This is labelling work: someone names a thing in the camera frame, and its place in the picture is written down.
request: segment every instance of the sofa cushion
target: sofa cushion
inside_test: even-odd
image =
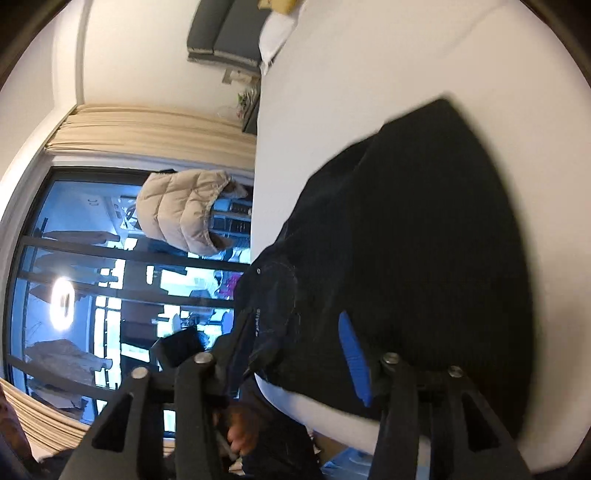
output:
[[[257,0],[235,1],[213,46],[215,55],[257,67],[261,61],[259,36],[269,13],[259,10]]]
[[[189,52],[213,53],[213,45],[233,3],[234,0],[201,0],[187,37]]]

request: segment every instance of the black clamp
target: black clamp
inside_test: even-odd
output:
[[[174,465],[179,480],[236,478],[221,450],[226,427],[213,424],[213,413],[229,402],[233,357],[251,327],[244,311],[232,332],[222,335],[210,352],[190,329],[162,339],[153,347],[161,372],[135,368],[91,425],[68,461],[60,480],[163,480],[164,406],[177,412]]]
[[[461,368],[419,371],[396,353],[381,365],[391,387],[369,480],[414,480],[421,434],[431,443],[430,480],[531,480],[515,441]]]

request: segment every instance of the white pillow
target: white pillow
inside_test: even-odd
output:
[[[296,28],[304,4],[305,2],[300,2],[289,15],[271,12],[267,17],[259,37],[259,49],[262,58],[261,74],[263,76],[267,74],[273,59]]]

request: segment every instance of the window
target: window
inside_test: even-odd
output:
[[[228,333],[250,263],[251,199],[216,202],[210,230],[233,247],[202,258],[144,235],[135,199],[147,175],[52,170],[12,266],[7,378],[87,423],[135,367],[158,371],[158,338],[196,326],[209,348]],[[165,422],[174,430],[174,412]]]

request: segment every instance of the beige puffer jacket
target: beige puffer jacket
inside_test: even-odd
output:
[[[228,238],[209,233],[213,203],[242,198],[246,190],[223,170],[152,173],[136,203],[138,220],[149,238],[196,255],[214,255],[232,246]]]

